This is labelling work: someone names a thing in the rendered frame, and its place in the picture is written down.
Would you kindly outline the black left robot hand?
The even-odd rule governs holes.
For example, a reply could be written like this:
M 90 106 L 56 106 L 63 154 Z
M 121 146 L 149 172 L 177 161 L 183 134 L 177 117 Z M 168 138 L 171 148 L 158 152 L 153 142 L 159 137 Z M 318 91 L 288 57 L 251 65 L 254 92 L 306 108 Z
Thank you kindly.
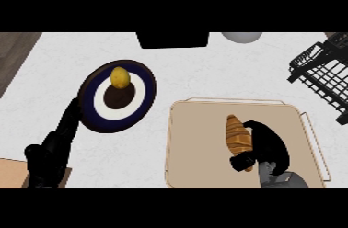
M 57 188 L 65 175 L 79 119 L 81 110 L 73 98 L 63 110 L 57 127 L 48 132 L 41 144 L 25 147 L 29 188 Z

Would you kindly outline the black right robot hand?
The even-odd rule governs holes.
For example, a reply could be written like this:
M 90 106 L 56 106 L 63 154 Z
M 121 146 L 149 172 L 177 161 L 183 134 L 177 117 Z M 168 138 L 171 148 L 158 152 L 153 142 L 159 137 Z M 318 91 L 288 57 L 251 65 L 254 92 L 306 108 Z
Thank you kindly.
M 270 175 L 281 175 L 290 167 L 290 155 L 279 136 L 272 129 L 257 121 L 248 120 L 242 123 L 242 126 L 251 129 L 253 150 L 229 158 L 232 168 L 241 171 L 254 163 L 275 163 Z

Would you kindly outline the brown croissant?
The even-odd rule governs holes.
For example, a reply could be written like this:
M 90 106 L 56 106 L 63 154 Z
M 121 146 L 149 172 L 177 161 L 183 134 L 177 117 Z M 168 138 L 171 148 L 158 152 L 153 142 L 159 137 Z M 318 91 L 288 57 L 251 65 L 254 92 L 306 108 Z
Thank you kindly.
M 232 156 L 251 151 L 251 135 L 233 115 L 226 117 L 224 144 Z

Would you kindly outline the beige tray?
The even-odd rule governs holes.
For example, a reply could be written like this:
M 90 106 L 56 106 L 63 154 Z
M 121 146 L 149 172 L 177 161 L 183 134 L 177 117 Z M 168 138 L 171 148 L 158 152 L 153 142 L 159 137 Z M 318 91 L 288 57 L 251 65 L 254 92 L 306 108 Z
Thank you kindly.
M 290 171 L 310 188 L 331 176 L 307 114 L 275 100 L 190 98 L 171 105 L 165 149 L 165 183 L 171 188 L 257 188 L 257 171 L 238 172 L 224 145 L 226 116 L 254 120 L 273 130 L 290 153 Z

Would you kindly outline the tan wooden board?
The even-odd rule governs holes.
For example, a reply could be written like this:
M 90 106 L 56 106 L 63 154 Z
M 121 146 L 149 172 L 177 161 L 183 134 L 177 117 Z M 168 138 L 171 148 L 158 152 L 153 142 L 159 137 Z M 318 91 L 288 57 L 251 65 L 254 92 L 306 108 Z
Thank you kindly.
M 63 188 L 72 169 L 47 160 L 0 158 L 0 188 Z

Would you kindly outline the blue and white plate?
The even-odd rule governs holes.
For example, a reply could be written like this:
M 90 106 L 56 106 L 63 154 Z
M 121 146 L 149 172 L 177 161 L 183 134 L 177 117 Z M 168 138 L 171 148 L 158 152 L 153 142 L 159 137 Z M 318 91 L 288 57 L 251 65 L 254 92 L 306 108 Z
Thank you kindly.
M 124 89 L 110 85 L 109 75 L 115 67 L 122 67 L 130 76 Z M 155 95 L 155 77 L 142 63 L 118 60 L 103 64 L 87 76 L 76 93 L 82 125 L 99 133 L 125 130 L 145 116 Z

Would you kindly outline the yellow lemon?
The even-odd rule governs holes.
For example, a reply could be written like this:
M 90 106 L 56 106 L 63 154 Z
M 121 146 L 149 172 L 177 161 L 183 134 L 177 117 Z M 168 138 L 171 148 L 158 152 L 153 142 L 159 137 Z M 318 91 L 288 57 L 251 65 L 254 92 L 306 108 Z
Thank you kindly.
M 127 70 L 121 66 L 112 69 L 110 75 L 109 75 L 109 82 L 110 82 L 110 85 L 118 89 L 124 89 L 128 86 L 130 75 L 128 75 Z

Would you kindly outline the dark wooden panel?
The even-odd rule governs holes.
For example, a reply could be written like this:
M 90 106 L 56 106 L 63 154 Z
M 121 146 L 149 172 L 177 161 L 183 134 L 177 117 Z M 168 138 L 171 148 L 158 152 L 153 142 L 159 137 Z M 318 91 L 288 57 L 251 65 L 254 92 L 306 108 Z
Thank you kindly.
M 39 32 L 0 32 L 0 97 L 39 39 Z

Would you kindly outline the grey round object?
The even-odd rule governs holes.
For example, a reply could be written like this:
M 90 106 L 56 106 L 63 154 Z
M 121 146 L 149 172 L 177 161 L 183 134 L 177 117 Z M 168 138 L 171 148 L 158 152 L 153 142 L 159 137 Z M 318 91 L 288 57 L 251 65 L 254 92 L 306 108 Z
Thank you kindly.
M 260 32 L 223 32 L 222 33 L 223 37 L 241 44 L 251 43 L 254 42 L 261 33 Z

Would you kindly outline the black box appliance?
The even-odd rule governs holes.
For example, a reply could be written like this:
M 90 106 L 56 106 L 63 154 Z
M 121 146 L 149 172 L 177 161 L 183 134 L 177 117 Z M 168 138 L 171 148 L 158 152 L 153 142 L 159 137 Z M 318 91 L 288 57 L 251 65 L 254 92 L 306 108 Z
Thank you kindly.
M 195 48 L 207 46 L 207 32 L 137 32 L 143 49 Z

